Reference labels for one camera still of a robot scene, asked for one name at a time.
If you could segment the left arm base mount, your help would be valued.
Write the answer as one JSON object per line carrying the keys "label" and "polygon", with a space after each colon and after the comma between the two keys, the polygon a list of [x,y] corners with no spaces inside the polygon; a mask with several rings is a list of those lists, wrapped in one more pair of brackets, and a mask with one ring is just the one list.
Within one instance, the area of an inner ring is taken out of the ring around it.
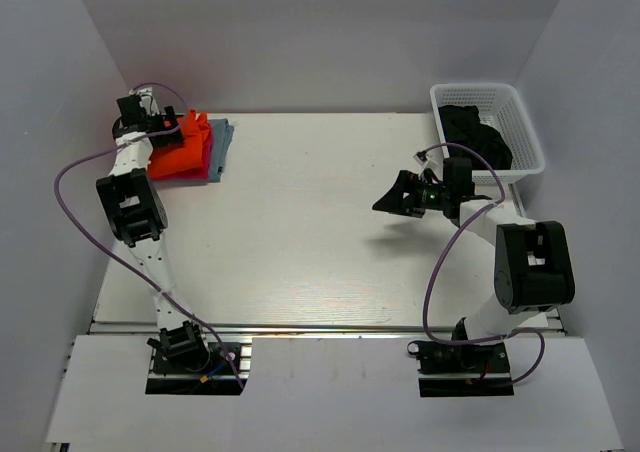
{"label": "left arm base mount", "polygon": [[217,342],[209,342],[203,352],[169,360],[153,350],[146,379],[149,396],[240,396],[239,385]]}

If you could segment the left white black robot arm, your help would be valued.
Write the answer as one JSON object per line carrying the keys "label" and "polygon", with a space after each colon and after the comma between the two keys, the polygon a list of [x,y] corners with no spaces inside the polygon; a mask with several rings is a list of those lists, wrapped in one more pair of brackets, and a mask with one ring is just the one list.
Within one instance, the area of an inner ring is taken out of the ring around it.
{"label": "left white black robot arm", "polygon": [[135,270],[151,281],[158,337],[148,344],[165,361],[199,371],[209,364],[212,349],[188,308],[178,303],[163,238],[168,219],[149,175],[154,149],[181,138],[177,117],[173,108],[157,105],[150,86],[131,90],[117,105],[120,117],[112,136],[118,150],[109,174],[96,181],[97,193],[115,239],[135,259]]}

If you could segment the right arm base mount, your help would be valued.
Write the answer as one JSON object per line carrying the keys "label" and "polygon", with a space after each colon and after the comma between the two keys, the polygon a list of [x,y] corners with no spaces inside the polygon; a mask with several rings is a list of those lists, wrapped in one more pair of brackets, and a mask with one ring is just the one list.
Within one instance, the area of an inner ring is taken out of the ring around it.
{"label": "right arm base mount", "polygon": [[450,346],[414,340],[407,353],[417,362],[421,398],[507,397],[514,395],[503,343]]}

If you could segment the orange t shirt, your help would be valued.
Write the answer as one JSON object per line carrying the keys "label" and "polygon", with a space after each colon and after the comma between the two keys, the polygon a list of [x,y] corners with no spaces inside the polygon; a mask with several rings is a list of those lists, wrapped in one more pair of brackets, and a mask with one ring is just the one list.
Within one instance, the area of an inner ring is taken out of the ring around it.
{"label": "orange t shirt", "polygon": [[205,113],[191,109],[186,115],[186,124],[181,127],[184,143],[181,146],[156,148],[148,166],[153,180],[202,165],[203,143],[211,131]]}

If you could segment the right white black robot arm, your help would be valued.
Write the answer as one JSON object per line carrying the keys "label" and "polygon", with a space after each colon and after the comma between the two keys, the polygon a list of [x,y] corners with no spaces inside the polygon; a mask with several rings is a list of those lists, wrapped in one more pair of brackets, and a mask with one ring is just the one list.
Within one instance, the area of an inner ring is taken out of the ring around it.
{"label": "right white black robot arm", "polygon": [[445,259],[464,233],[473,233],[493,247],[492,295],[462,318],[444,342],[451,346],[453,362],[463,370],[472,371],[484,363],[488,345],[526,332],[524,322],[575,297],[564,227],[557,221],[521,217],[507,210],[502,200],[476,194],[468,158],[445,159],[442,177],[430,168],[420,174],[400,171],[372,208],[412,218],[438,211],[455,226],[429,278],[425,307],[430,305]]}

